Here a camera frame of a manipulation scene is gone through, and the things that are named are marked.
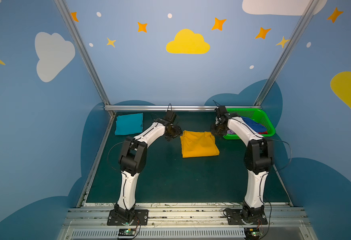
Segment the yellow printed t-shirt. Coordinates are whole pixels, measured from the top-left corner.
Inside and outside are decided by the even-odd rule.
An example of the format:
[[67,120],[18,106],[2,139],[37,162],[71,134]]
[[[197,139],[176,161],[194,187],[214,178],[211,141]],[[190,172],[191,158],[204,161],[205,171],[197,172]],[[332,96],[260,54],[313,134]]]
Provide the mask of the yellow printed t-shirt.
[[220,154],[211,132],[184,131],[180,139],[183,158],[213,157]]

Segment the green plastic laundry basket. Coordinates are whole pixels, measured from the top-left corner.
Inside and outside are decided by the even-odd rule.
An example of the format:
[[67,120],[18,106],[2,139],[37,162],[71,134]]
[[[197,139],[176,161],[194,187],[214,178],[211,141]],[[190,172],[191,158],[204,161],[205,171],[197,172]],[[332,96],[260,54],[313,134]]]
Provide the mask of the green plastic laundry basket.
[[252,108],[227,108],[228,113],[237,114],[240,117],[247,117],[252,119],[253,121],[262,124],[267,128],[267,135],[262,135],[264,137],[272,137],[275,134],[275,128],[271,123],[267,114],[260,109],[252,109]]

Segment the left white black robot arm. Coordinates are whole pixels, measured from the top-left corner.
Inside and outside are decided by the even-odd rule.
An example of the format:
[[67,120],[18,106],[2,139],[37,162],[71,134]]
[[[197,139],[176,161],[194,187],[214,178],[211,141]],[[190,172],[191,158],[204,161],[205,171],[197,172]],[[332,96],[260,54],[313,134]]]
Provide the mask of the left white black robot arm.
[[174,123],[176,113],[168,105],[165,115],[157,118],[145,131],[123,141],[118,163],[121,172],[121,189],[114,209],[109,214],[109,225],[131,225],[138,220],[135,215],[135,192],[139,174],[146,165],[147,150],[158,138],[164,136],[167,141],[182,135],[182,129]]

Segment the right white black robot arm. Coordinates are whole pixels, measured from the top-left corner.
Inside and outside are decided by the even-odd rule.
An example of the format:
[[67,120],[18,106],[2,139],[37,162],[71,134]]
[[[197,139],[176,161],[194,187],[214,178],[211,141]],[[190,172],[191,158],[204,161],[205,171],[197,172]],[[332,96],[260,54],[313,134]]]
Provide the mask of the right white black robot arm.
[[265,216],[264,189],[266,178],[274,165],[275,140],[261,135],[261,124],[237,113],[230,113],[225,106],[217,104],[215,113],[211,133],[225,136],[228,131],[232,131],[246,146],[244,165],[248,171],[248,183],[241,220],[246,225],[262,222]]

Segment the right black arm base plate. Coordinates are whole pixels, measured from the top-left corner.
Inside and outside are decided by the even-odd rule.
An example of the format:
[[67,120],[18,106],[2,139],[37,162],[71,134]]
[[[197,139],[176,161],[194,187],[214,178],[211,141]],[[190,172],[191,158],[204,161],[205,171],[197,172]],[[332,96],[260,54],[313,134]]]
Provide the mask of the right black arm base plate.
[[255,216],[244,216],[242,209],[230,209],[226,208],[223,210],[224,216],[228,220],[229,225],[267,225],[268,220],[264,214]]

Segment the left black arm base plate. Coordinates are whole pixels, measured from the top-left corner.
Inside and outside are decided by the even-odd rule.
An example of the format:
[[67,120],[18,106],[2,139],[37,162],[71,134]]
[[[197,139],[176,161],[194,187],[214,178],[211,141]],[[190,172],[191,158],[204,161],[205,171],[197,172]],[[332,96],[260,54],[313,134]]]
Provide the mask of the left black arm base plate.
[[119,214],[116,210],[109,212],[106,224],[108,226],[146,226],[148,221],[148,210],[134,210],[134,212],[125,212]]

